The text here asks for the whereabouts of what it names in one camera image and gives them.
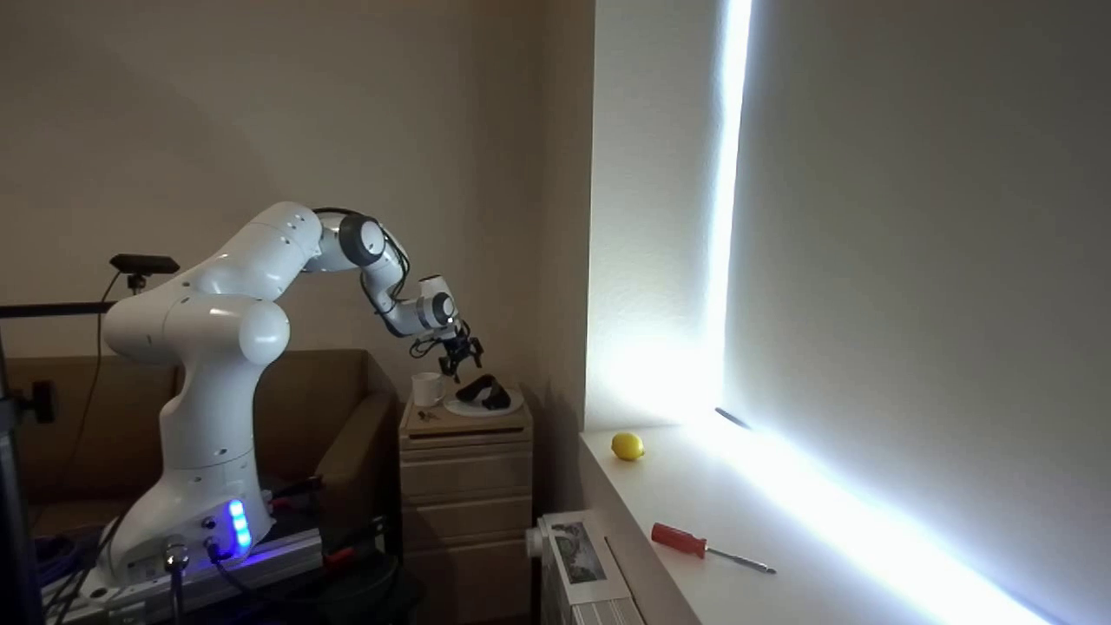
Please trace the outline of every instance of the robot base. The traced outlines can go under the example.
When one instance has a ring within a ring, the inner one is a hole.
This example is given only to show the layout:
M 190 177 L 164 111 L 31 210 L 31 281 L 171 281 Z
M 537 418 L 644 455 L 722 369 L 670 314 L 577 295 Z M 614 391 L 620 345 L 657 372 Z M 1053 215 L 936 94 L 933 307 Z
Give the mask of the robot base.
M 225 560 L 222 571 L 213 564 L 190 564 L 180 578 L 183 610 L 199 610 L 217 602 L 229 602 L 247 590 L 261 590 L 324 566 L 320 530 L 294 530 L 274 542 L 261 542 L 249 560 Z M 175 617 L 175 586 L 171 578 L 155 578 L 133 586 L 110 586 L 104 571 L 89 571 L 79 586 L 79 596 L 69 605 L 63 623 L 164 623 Z

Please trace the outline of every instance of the drawer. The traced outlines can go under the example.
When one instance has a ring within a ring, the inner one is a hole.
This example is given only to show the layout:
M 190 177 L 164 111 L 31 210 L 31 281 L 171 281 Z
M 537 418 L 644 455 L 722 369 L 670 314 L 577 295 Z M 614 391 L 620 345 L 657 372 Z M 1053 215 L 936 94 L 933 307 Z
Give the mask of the drawer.
M 422 585 L 412 625 L 508 623 L 530 610 L 530 560 L 517 542 L 434 550 L 407 556 Z
M 530 455 L 399 461 L 404 504 L 530 495 Z
M 530 495 L 404 507 L 407 551 L 466 542 L 521 539 L 530 523 Z

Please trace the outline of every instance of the black stand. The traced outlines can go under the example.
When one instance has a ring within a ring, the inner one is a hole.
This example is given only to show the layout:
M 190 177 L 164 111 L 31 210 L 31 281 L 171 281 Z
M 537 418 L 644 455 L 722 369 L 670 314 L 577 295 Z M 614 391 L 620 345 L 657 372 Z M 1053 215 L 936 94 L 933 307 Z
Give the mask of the black stand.
M 35 556 L 28 539 L 25 495 L 14 466 L 14 399 L 0 387 L 0 616 L 14 616 L 16 625 L 43 623 L 43 593 L 35 579 Z

